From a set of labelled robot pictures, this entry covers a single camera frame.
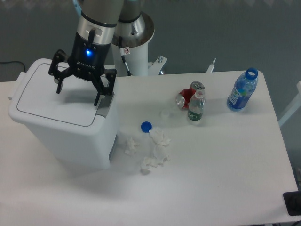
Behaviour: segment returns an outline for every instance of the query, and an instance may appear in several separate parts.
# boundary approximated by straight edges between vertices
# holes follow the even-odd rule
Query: bottle cap
[[[197,90],[198,88],[202,88],[202,89],[205,89],[204,85],[199,82],[199,81],[193,81],[191,84],[190,84],[190,88],[194,89],[194,90]]]
[[[258,76],[257,69],[250,67],[248,70],[246,70],[246,78],[249,80],[254,80]]]
[[[196,93],[194,94],[196,98],[202,99],[205,97],[205,90],[202,88],[197,89]]]
[[[145,121],[141,124],[141,130],[144,133],[148,133],[152,129],[152,125],[149,121]]]

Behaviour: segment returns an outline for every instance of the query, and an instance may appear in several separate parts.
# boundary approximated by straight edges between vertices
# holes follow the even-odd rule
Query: crumpled tissue
[[[128,138],[127,139],[127,148],[124,151],[125,154],[129,155],[129,156],[133,156],[134,154],[136,154],[137,149],[136,147],[139,146],[138,143],[136,143],[133,138]]]
[[[155,144],[168,146],[171,142],[171,139],[168,138],[167,134],[159,127],[154,127],[150,130],[150,136]]]

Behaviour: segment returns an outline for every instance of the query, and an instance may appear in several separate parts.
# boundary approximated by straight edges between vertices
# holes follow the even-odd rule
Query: plastic water bottle
[[[255,68],[249,68],[242,73],[234,84],[234,88],[228,97],[228,108],[234,112],[241,111],[257,86],[258,71]]]
[[[205,90],[197,89],[189,102],[188,118],[192,121],[199,121],[204,112]]]

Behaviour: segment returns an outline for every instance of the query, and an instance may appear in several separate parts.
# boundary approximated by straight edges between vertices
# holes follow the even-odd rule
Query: crushed soda can
[[[204,85],[199,81],[193,81],[190,84],[190,88],[183,89],[178,95],[175,97],[175,102],[177,106],[181,109],[189,108],[189,101],[193,94],[197,91],[198,88],[205,89]]]

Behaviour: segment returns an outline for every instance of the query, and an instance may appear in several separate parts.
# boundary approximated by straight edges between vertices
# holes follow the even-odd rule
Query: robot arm
[[[117,71],[106,70],[104,62],[114,36],[119,15],[128,20],[127,12],[121,13],[123,0],[85,0],[75,35],[72,53],[67,56],[64,51],[58,50],[52,60],[48,73],[58,83],[56,92],[60,93],[63,80],[71,75],[91,81],[97,89],[94,105],[96,106],[100,95],[111,95]],[[59,62],[67,61],[69,68],[58,70]],[[105,74],[109,85],[105,87],[101,76]]]

